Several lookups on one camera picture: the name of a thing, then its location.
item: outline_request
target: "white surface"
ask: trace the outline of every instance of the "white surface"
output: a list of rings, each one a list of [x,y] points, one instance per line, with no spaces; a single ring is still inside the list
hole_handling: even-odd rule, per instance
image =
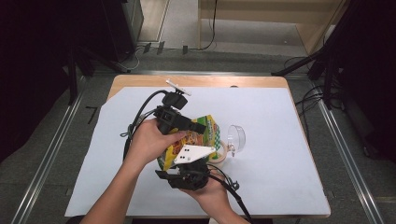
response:
[[[159,88],[124,88],[103,107],[92,142],[78,175],[66,216],[85,215],[119,169],[125,133],[143,102]],[[246,145],[227,158],[223,171],[237,180],[251,215],[327,216],[330,207],[304,139],[290,93],[283,88],[186,88],[192,92],[182,115],[212,115],[227,139],[232,124],[243,127]],[[155,97],[145,111],[161,104]],[[128,216],[200,216],[198,203],[154,172],[156,161],[142,172]],[[243,214],[230,195],[232,207]]]
[[[210,155],[210,153],[216,151],[214,147],[200,147],[192,145],[184,145],[184,147],[177,154],[174,159],[175,164],[192,163],[202,157]]]

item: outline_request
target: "tripod leg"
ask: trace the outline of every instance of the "tripod leg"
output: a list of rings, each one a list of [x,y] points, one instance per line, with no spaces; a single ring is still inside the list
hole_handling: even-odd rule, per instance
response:
[[[74,47],[70,48],[69,54],[67,55],[67,70],[69,74],[69,90],[70,90],[69,105],[71,105],[75,101],[78,93]]]
[[[81,52],[80,49],[75,50],[75,61],[82,75],[85,77],[92,77],[95,71],[95,68],[92,66],[90,59],[88,56]]]
[[[85,54],[87,54],[88,56],[90,56],[90,57],[96,59],[97,61],[99,61],[100,63],[104,64],[105,66],[107,66],[107,67],[113,69],[115,72],[123,73],[123,71],[122,71],[120,68],[118,68],[115,64],[109,62],[107,59],[104,59],[103,57],[101,57],[101,56],[99,56],[99,55],[93,53],[92,51],[90,51],[90,50],[88,50],[88,49],[84,49],[84,48],[80,48],[80,49],[81,49],[81,51],[82,51],[83,53],[85,53]]]
[[[287,75],[288,73],[290,73],[290,72],[292,72],[292,71],[294,71],[294,70],[296,70],[296,69],[298,69],[298,68],[300,68],[300,67],[302,67],[302,66],[304,66],[304,65],[306,65],[306,64],[308,64],[308,63],[310,63],[312,61],[314,61],[316,58],[318,58],[321,55],[322,55],[322,50],[318,50],[317,52],[313,53],[312,55],[300,60],[297,63],[292,64],[291,66],[289,66],[289,67],[287,67],[287,68],[285,68],[285,69],[283,69],[281,71],[271,73],[271,76],[273,76],[273,77],[283,77],[283,76]]]
[[[308,77],[311,80],[318,80],[318,78],[322,75],[324,69],[326,68],[327,60],[324,57],[318,58],[314,64],[312,64],[311,69],[308,71]]]
[[[335,59],[334,57],[329,58],[329,62],[327,64],[327,72],[326,76],[324,78],[324,92],[323,92],[323,99],[324,99],[324,104],[327,106],[327,108],[330,110],[332,109],[332,104],[330,102],[331,100],[331,94],[332,94],[332,75],[335,72]]]

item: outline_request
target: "person's right hand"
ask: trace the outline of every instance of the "person's right hand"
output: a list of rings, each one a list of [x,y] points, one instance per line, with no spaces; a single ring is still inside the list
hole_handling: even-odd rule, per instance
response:
[[[143,168],[185,135],[185,131],[162,134],[156,119],[145,119],[134,133],[134,139],[123,164],[133,164],[134,167],[137,165]]]
[[[211,174],[221,180],[224,179],[224,176],[218,174],[217,171],[211,171]],[[201,208],[219,224],[248,223],[231,208],[227,190],[218,181],[210,177],[206,186],[202,189],[196,191],[181,189],[181,191],[195,199],[201,205]]]

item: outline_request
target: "snack bag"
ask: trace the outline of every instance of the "snack bag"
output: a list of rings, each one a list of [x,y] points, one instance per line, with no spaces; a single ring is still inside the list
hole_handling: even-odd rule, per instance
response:
[[[202,147],[214,147],[216,152],[210,154],[206,160],[215,160],[219,157],[218,150],[221,146],[220,143],[220,128],[213,120],[212,116],[207,115],[198,119],[193,119],[193,122],[198,122],[206,126],[204,134],[199,134],[191,131],[187,131],[187,134],[180,141],[175,142],[172,146],[168,147],[165,152],[157,159],[161,169],[167,171],[172,168],[174,159],[177,154],[183,148],[185,144],[202,146]],[[172,130],[170,133],[177,132],[177,129]]]

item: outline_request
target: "cable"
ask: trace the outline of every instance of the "cable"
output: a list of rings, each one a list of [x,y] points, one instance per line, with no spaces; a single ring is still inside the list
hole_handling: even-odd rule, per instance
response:
[[[213,29],[214,27],[213,27],[213,25],[210,23],[210,19],[209,19],[209,28],[210,28],[210,31],[212,32],[212,34],[214,34],[215,33],[215,30]],[[213,49],[215,49],[216,47],[218,46],[218,43],[215,41],[215,47],[213,48]]]
[[[304,109],[304,101],[306,100],[307,95],[309,94],[309,92],[317,89],[317,88],[321,88],[322,86],[316,86],[314,88],[312,88],[311,90],[309,90],[303,97],[303,100],[301,101],[301,105],[302,105],[302,110],[303,110],[303,119],[304,119],[304,125],[305,125],[305,135],[306,135],[306,142],[308,143],[309,146],[311,146],[311,139],[310,139],[310,135],[309,135],[309,127],[308,127],[308,122],[306,121],[306,115],[305,115],[305,109]]]
[[[140,118],[140,115],[142,114],[142,111],[145,109],[145,107],[146,107],[146,105],[149,103],[149,101],[150,101],[154,96],[156,96],[157,94],[160,94],[160,93],[167,94],[168,91],[162,90],[162,91],[155,91],[154,93],[152,93],[152,94],[148,97],[148,99],[145,101],[145,103],[143,103],[142,106],[140,107],[139,111],[138,111],[137,114],[136,114],[136,117],[134,117],[134,122],[128,126],[128,138],[127,138],[126,141],[125,141],[124,154],[123,154],[123,158],[124,158],[124,159],[125,159],[125,157],[126,157],[126,154],[128,153],[129,145],[131,144],[131,141],[132,141],[132,139],[134,138],[134,132],[137,130],[137,128],[140,126],[140,124],[141,124],[142,121],[143,121],[143,120],[141,120],[141,121],[137,124],[137,122],[138,122],[138,120],[139,120],[139,118]]]
[[[215,168],[215,169],[213,169],[213,170],[216,170],[216,171],[220,172],[220,173],[224,176],[224,179],[227,180],[227,183],[228,183],[230,186],[232,185],[232,182],[233,182],[233,181],[231,181],[231,180],[230,180],[230,177],[228,177],[226,174],[224,174],[224,172],[223,172],[222,170],[220,170],[219,167],[217,167],[217,166],[215,166],[215,165],[212,165],[212,164],[208,164],[208,166],[211,166],[211,167]]]
[[[143,123],[143,120],[145,120],[146,118],[148,118],[150,115],[154,114],[157,111],[157,109],[153,109],[149,112],[147,112],[146,114],[144,114],[144,116],[142,117],[139,116],[139,119],[137,120],[137,126],[134,128],[134,132],[131,133],[131,137],[134,137],[134,133],[136,132],[136,130],[140,127],[140,125]]]
[[[209,45],[207,45],[206,47],[204,47],[202,49],[199,49],[199,50],[208,49],[212,45],[213,40],[215,39],[215,35],[216,35],[216,33],[215,33],[215,24],[216,24],[216,11],[217,11],[217,8],[218,8],[218,0],[215,1],[215,11],[213,12],[212,40],[210,41]]]
[[[303,59],[303,58],[306,58],[306,57],[292,57],[292,58],[289,58],[289,59],[287,59],[287,60],[283,63],[283,67],[286,69],[286,64],[287,64],[289,61],[293,60],[293,59]],[[311,68],[308,66],[308,63],[306,63],[305,66],[306,66],[306,68],[307,68],[308,70],[311,69]]]
[[[322,43],[323,45],[322,46],[325,46],[326,45],[326,35],[323,36],[323,40],[322,41],[323,41],[323,43]]]
[[[191,174],[191,175],[203,175],[203,176],[207,176],[210,177],[216,181],[218,181],[225,189],[227,189],[235,198],[236,202],[239,204],[239,206],[241,207],[242,211],[244,212],[245,216],[247,217],[248,222],[253,223],[253,219],[250,216],[250,213],[248,212],[247,208],[245,207],[244,203],[242,202],[242,198],[241,196],[239,196],[235,190],[233,190],[233,187],[231,187],[230,185],[228,185],[224,180],[219,179],[218,177],[211,175],[211,174],[206,174],[206,173],[202,173],[202,172],[197,172],[197,171],[188,171],[186,172],[186,174]]]
[[[323,93],[316,93],[316,94],[313,94],[313,95],[311,95],[311,96],[308,96],[308,97],[306,97],[304,100],[301,100],[301,101],[298,101],[298,102],[294,103],[294,105],[299,105],[299,104],[302,103],[303,101],[313,100],[313,99],[315,99],[315,97],[318,97],[318,96],[320,96],[320,95],[323,95]]]
[[[313,107],[315,107],[315,105],[318,104],[318,102],[323,99],[323,97],[316,97],[316,98],[312,98],[311,100],[315,100],[314,102],[312,102],[310,105],[305,106],[304,110],[302,112],[299,113],[299,117],[302,116],[305,112],[309,111],[310,109],[312,109]]]
[[[119,65],[119,66],[123,67],[124,69],[126,69],[127,72],[129,72],[128,70],[134,70],[134,69],[136,69],[137,66],[139,66],[139,64],[140,64],[139,58],[137,57],[137,52],[139,52],[139,51],[142,50],[142,49],[144,49],[144,48],[137,49],[137,50],[134,52],[134,56],[135,56],[136,59],[137,59],[137,64],[136,64],[134,67],[126,67],[126,66],[122,65],[121,63],[117,63],[117,65]]]

